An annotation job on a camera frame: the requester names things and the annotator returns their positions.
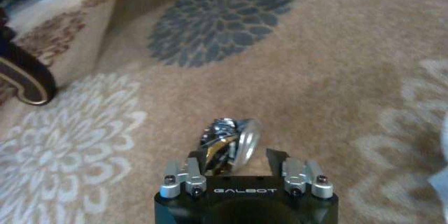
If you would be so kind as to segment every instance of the bolt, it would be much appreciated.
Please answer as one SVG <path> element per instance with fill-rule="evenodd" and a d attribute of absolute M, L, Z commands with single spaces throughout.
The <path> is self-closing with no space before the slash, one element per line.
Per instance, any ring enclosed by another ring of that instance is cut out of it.
<path fill-rule="evenodd" d="M 326 178 L 325 175 L 317 175 L 317 177 L 316 177 L 316 181 L 317 181 L 317 183 L 320 183 L 320 184 L 326 184 L 326 182 L 328 182 L 328 178 Z"/>
<path fill-rule="evenodd" d="M 293 196 L 293 198 L 297 198 L 302 195 L 302 192 L 297 187 L 293 187 L 289 192 L 290 192 L 290 195 Z"/>
<path fill-rule="evenodd" d="M 172 185 L 176 183 L 176 176 L 174 175 L 166 175 L 164 178 L 164 184 Z"/>
<path fill-rule="evenodd" d="M 190 196 L 193 196 L 193 198 L 198 198 L 202 194 L 202 189 L 198 186 L 194 186 L 190 190 Z"/>

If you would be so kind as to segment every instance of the beige carpet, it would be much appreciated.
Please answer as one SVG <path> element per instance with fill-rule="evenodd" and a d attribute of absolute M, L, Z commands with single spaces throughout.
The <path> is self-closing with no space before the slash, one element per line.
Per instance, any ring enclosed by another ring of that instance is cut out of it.
<path fill-rule="evenodd" d="M 442 223 L 448 0 L 109 0 L 36 108 L 0 107 L 0 223 L 152 223 L 168 159 L 213 118 L 320 163 L 340 223 Z"/>

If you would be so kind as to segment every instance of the logo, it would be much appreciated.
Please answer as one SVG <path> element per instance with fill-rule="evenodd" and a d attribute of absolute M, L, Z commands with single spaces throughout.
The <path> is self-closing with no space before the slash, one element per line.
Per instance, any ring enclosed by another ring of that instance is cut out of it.
<path fill-rule="evenodd" d="M 213 192 L 216 194 L 226 194 L 226 193 L 233 193 L 233 194 L 266 194 L 266 193 L 274 193 L 277 189 L 214 189 Z"/>

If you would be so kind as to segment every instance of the silver bracket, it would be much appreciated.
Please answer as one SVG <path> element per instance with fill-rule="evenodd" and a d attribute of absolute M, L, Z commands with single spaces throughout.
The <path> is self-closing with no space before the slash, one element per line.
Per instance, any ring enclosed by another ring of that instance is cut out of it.
<path fill-rule="evenodd" d="M 285 181 L 285 191 L 290 193 L 293 188 L 297 188 L 301 193 L 306 190 L 306 181 L 305 177 L 300 172 L 300 163 L 298 160 L 289 157 L 282 163 L 282 173 L 284 173 L 284 181 Z"/>
<path fill-rule="evenodd" d="M 185 190 L 189 195 L 193 195 L 193 189 L 200 188 L 201 192 L 206 190 L 206 179 L 198 170 L 198 163 L 194 157 L 186 159 L 186 180 Z"/>
<path fill-rule="evenodd" d="M 300 167 L 300 162 L 296 158 L 286 158 L 282 162 L 282 176 L 285 177 L 285 190 L 288 193 L 290 193 L 293 188 L 305 193 L 305 184 L 309 184 L 310 192 L 317 198 L 328 199 L 332 197 L 333 184 L 324 175 L 316 161 L 308 160 L 305 165 Z"/>
<path fill-rule="evenodd" d="M 168 161 L 162 184 L 160 186 L 160 196 L 164 198 L 174 198 L 180 194 L 180 179 L 178 179 L 178 163 Z"/>
<path fill-rule="evenodd" d="M 164 180 L 160 186 L 160 196 L 162 198 L 174 198 L 180 194 L 180 184 L 185 182 L 185 190 L 190 195 L 206 190 L 206 179 L 200 174 L 198 163 L 194 157 L 186 159 L 185 167 L 178 169 L 177 161 L 168 161 Z"/>

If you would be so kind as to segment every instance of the reflective metal part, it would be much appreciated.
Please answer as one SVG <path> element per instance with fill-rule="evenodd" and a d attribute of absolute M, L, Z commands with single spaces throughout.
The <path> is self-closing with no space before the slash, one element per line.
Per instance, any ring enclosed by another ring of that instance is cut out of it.
<path fill-rule="evenodd" d="M 240 141 L 236 149 L 232 171 L 236 171 L 241 166 L 244 166 L 252 157 L 260 140 L 261 125 L 253 119 L 244 120 L 241 122 L 240 130 Z"/>
<path fill-rule="evenodd" d="M 184 167 L 184 168 L 180 169 L 178 174 L 177 174 L 178 181 L 185 182 L 186 176 L 188 176 L 186 168 Z"/>
<path fill-rule="evenodd" d="M 300 171 L 300 163 L 298 160 L 293 157 L 286 158 L 284 161 L 284 173 L 285 173 L 285 191 L 290 194 L 292 190 L 296 188 L 305 193 L 306 190 L 306 181 L 305 177 Z"/>
<path fill-rule="evenodd" d="M 201 192 L 205 192 L 206 179 L 200 173 L 197 159 L 189 157 L 186 159 L 185 191 L 189 195 L 197 197 L 197 188 L 201 189 Z"/>
<path fill-rule="evenodd" d="M 164 198 L 174 198 L 180 194 L 180 180 L 178 180 L 178 163 L 168 161 L 162 184 L 160 186 L 160 196 Z"/>
<path fill-rule="evenodd" d="M 312 194 L 321 199 L 328 199 L 333 195 L 333 184 L 324 175 L 318 164 L 313 160 L 308 160 L 302 166 L 302 172 L 298 172 L 300 165 L 294 158 L 288 157 L 281 164 L 282 176 L 285 177 L 285 190 L 290 192 L 293 187 L 305 190 L 305 183 L 310 184 Z"/>
<path fill-rule="evenodd" d="M 328 178 L 324 176 L 322 169 L 316 161 L 308 160 L 305 162 L 305 174 L 312 179 L 312 187 L 310 192 L 312 194 L 321 198 L 328 199 L 333 196 L 333 184 L 328 181 Z"/>
<path fill-rule="evenodd" d="M 222 174 L 246 164 L 260 139 L 261 127 L 253 119 L 216 119 L 204 130 L 200 148 L 206 149 L 206 173 Z"/>

